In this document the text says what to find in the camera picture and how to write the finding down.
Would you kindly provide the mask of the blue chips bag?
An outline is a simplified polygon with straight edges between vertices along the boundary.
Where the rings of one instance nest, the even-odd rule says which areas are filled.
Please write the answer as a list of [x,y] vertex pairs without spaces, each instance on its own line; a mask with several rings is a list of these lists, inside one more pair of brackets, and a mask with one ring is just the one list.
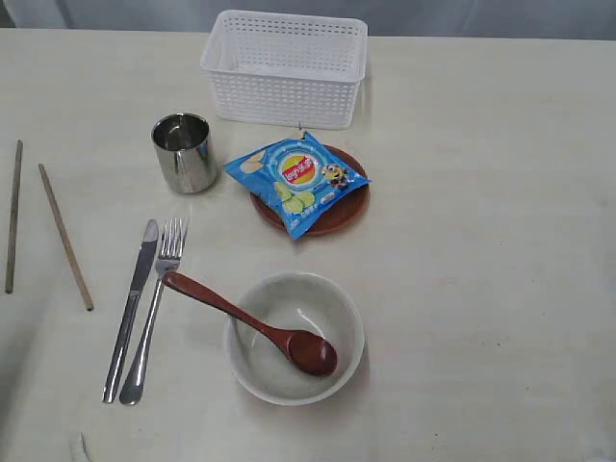
[[280,216],[294,240],[342,197],[370,184],[309,132],[237,158],[224,170]]

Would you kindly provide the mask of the white perforated plastic basket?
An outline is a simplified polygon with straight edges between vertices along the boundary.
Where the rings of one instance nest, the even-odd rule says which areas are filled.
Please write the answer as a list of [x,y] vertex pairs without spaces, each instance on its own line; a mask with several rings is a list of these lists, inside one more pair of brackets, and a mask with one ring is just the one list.
[[221,12],[200,60],[218,115],[246,123],[348,128],[366,73],[368,32],[355,18]]

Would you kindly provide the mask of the brown wooden spoon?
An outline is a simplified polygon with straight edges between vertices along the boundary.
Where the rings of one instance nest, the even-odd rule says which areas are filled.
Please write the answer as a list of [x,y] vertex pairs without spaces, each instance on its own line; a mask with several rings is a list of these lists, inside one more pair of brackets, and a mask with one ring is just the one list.
[[301,329],[273,327],[257,320],[208,287],[176,271],[163,276],[172,290],[207,304],[249,325],[276,345],[285,357],[302,372],[329,376],[338,364],[337,352],[323,337]]

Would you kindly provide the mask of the silver table knife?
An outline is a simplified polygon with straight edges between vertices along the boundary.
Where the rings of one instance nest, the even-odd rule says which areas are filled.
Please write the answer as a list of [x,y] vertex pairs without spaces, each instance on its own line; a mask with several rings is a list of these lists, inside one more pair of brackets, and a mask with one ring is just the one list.
[[150,219],[145,227],[137,263],[132,276],[129,293],[116,335],[115,346],[110,366],[103,387],[102,401],[112,403],[117,394],[126,353],[129,347],[132,328],[138,310],[141,293],[149,277],[158,247],[159,226],[155,219]]

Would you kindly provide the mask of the wooden chopstick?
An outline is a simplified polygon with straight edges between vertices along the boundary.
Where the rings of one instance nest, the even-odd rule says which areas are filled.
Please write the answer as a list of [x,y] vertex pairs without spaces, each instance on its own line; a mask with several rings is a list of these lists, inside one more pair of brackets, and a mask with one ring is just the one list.
[[10,209],[10,228],[9,228],[9,240],[8,240],[8,250],[7,250],[6,275],[5,275],[5,293],[6,294],[11,294],[13,292],[13,286],[14,286],[22,157],[23,157],[23,140],[18,140],[16,142],[15,158],[14,158],[14,166],[13,166],[13,185],[12,185],[11,209]]
[[53,218],[55,220],[55,223],[56,223],[56,226],[57,226],[57,229],[58,229],[61,241],[62,241],[64,253],[66,255],[68,264],[71,268],[71,271],[75,279],[76,285],[78,287],[79,293],[81,295],[81,298],[83,299],[86,310],[88,312],[92,312],[94,309],[94,305],[93,305],[93,301],[90,295],[90,291],[88,290],[85,278],[79,267],[70,238],[68,236],[68,233],[64,225],[64,220],[61,214],[61,210],[59,208],[59,204],[54,195],[53,188],[52,188],[52,185],[51,185],[51,182],[50,182],[50,179],[49,179],[49,176],[47,174],[44,164],[39,164],[38,170],[39,170],[41,181],[42,181],[42,184],[45,189],[45,193],[46,193],[46,196],[49,202],[49,206],[51,208]]

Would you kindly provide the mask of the silver fork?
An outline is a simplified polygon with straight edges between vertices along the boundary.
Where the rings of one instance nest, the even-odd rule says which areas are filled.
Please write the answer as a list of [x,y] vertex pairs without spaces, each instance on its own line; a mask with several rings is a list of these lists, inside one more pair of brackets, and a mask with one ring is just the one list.
[[164,289],[163,276],[169,271],[178,270],[184,252],[186,232],[187,222],[184,218],[170,218],[165,222],[159,254],[155,261],[157,280],[154,293],[130,371],[119,394],[119,401],[124,405],[135,405],[143,396],[149,350]]

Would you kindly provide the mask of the silver foil packet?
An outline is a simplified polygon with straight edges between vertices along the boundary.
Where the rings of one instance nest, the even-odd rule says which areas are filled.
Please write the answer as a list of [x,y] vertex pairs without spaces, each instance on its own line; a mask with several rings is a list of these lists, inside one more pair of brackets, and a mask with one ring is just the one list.
[[210,147],[210,126],[200,115],[177,113],[160,119],[151,140],[169,188],[175,193],[201,193],[218,177]]

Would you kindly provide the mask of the white speckled bowl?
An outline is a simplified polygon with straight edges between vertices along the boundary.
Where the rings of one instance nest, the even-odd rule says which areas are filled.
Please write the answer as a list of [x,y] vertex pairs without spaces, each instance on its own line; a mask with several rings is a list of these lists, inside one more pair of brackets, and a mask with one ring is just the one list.
[[334,395],[355,375],[365,347],[364,326],[350,296],[333,281],[314,273],[282,272],[250,288],[237,305],[273,327],[320,335],[338,355],[329,376],[307,374],[264,335],[229,318],[223,350],[234,377],[253,396],[283,406],[313,404]]

